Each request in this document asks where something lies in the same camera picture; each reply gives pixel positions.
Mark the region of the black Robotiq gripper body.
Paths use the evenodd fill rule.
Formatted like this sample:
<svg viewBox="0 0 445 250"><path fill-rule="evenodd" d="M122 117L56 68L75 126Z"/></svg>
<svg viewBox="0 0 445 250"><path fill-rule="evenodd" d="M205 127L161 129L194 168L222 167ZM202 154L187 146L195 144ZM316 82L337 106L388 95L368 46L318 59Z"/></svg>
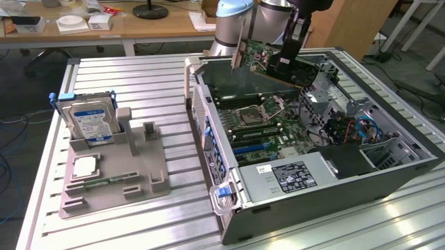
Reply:
<svg viewBox="0 0 445 250"><path fill-rule="evenodd" d="M301 13L313 13L316 11L325 11L333 5L333 0L288 0Z"/></svg>

